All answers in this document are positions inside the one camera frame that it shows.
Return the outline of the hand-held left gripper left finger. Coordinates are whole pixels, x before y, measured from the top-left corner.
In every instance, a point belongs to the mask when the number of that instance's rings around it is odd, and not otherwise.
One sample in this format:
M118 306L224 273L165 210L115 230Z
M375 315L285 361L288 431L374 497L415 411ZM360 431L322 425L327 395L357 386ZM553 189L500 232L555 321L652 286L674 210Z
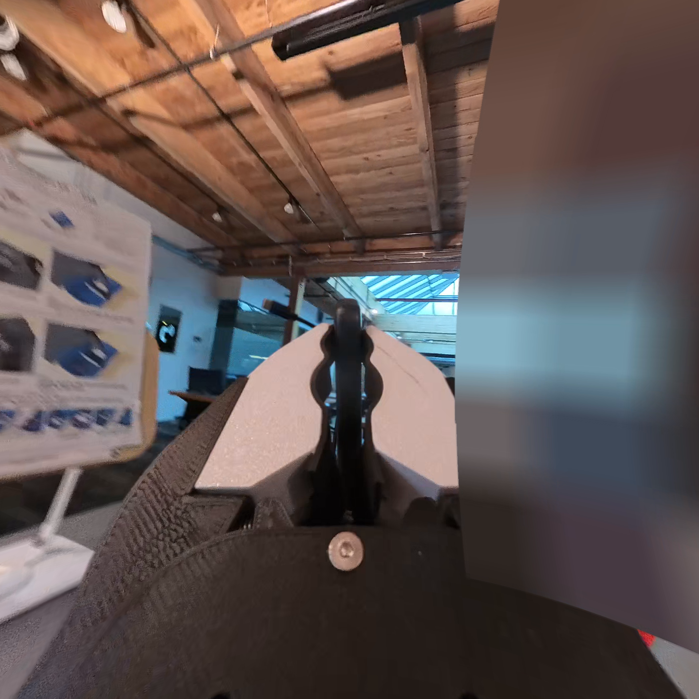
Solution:
M196 493L273 501L294 524L337 514L340 476L326 404L333 336L333 325L320 323L249 374Z

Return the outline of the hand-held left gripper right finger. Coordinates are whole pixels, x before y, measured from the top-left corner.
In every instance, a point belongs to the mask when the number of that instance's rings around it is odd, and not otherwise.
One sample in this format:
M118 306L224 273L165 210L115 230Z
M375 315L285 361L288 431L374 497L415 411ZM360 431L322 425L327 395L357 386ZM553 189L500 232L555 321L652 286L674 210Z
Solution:
M414 502L459 495L455 397L426 357L376 326L365 334L375 520L398 525Z

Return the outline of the black usb hub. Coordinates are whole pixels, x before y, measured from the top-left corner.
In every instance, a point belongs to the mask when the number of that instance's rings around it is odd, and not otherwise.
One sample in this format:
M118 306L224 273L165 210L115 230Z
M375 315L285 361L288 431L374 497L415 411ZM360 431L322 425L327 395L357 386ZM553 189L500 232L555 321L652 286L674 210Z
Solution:
M334 322L336 369L336 458L345 516L354 524L366 518L363 481L362 366L363 328L359 304L337 304Z

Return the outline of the black office chair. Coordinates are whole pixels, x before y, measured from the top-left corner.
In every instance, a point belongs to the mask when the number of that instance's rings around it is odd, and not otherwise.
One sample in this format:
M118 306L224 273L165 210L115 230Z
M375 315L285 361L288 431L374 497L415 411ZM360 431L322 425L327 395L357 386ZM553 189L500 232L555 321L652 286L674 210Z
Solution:
M218 396L225 389L226 376L219 369L189 367L187 389L202 396Z

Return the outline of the wooden top office desk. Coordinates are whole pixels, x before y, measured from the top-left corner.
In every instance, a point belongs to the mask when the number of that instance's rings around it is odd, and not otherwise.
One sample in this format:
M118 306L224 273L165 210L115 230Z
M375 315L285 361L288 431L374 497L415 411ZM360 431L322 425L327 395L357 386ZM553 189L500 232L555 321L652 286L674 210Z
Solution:
M214 403L218 396L210 396L207 394L198 394L191 391L169 391L170 396L177 397L185 402L185 412L180 418L181 423L191 424L199 418L208 407Z

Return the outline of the white phone booth door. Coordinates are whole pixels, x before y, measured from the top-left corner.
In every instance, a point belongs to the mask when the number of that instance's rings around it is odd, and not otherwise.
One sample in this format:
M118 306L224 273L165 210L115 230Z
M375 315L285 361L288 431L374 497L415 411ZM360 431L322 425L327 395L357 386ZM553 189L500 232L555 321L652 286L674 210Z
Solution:
M159 350L157 421L170 422L178 414L179 399L171 391L185 387L187 362L182 354L182 311L159 304L153 311L153 337Z

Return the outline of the printed instruction sheet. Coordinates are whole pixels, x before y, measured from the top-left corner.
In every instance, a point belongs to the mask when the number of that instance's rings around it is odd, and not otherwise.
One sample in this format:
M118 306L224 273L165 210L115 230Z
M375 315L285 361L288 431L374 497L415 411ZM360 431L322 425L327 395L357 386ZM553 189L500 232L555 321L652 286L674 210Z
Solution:
M144 442L148 222L1 149L1 478Z

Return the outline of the black ceiling track light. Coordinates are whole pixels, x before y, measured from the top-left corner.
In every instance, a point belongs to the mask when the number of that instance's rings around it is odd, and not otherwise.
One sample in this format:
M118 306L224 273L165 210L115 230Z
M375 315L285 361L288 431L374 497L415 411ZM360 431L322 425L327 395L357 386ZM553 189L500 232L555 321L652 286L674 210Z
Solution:
M340 1L279 26L271 47L285 61L455 4L457 1Z

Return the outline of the wooden support post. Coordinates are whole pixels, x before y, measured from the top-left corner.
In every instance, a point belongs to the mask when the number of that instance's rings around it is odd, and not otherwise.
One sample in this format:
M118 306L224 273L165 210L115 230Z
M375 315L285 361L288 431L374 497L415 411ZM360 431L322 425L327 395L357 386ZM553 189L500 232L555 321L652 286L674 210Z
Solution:
M294 277L289 281L289 301L287 310L294 317L301 317L303 296L305 293L305 278ZM297 319L288 319L284 325L283 345L288 345L299 336L300 323Z

